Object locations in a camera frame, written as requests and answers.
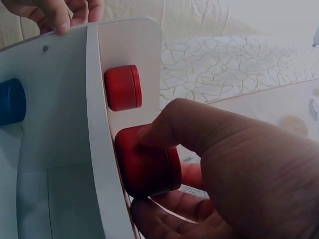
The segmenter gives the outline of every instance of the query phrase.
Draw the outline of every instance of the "white wall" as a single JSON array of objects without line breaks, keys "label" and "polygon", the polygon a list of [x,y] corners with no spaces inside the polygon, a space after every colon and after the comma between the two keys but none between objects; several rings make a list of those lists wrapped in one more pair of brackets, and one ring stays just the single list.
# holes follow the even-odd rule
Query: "white wall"
[{"label": "white wall", "polygon": [[319,0],[229,0],[230,16],[265,33],[313,37]]}]

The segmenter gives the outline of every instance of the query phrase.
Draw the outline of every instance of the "red knob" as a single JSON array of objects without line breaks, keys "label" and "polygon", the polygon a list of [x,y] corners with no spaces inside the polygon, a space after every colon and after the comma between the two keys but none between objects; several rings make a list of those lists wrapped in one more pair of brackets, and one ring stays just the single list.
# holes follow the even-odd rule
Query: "red knob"
[{"label": "red knob", "polygon": [[108,104],[113,111],[125,111],[142,106],[140,76],[135,65],[110,68],[104,73]]},{"label": "red knob", "polygon": [[137,134],[145,125],[125,128],[115,137],[115,150],[127,193],[143,198],[176,190],[181,166],[176,148],[158,149],[139,144]]}]

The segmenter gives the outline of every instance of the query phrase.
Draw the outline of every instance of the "blue cylinder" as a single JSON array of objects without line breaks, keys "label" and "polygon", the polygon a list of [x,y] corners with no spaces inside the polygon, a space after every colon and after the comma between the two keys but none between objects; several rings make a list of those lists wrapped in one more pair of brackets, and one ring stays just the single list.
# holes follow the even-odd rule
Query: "blue cylinder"
[{"label": "blue cylinder", "polygon": [[22,122],[26,114],[26,99],[21,82],[10,79],[0,83],[0,126]]}]

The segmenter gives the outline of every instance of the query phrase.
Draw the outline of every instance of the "white board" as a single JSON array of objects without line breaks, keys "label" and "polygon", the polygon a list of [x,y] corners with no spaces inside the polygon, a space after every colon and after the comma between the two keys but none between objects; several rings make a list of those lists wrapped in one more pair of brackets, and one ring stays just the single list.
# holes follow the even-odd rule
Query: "white board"
[{"label": "white board", "polygon": [[[128,19],[88,27],[87,111],[91,158],[102,224],[108,239],[138,237],[124,199],[113,137],[122,128],[150,123],[156,117],[160,98],[160,54],[161,29],[151,19]],[[112,112],[106,106],[103,74],[108,68],[130,64],[137,65],[140,73],[143,106]]]},{"label": "white board", "polygon": [[0,238],[17,239],[16,178],[22,129],[0,129]]}]

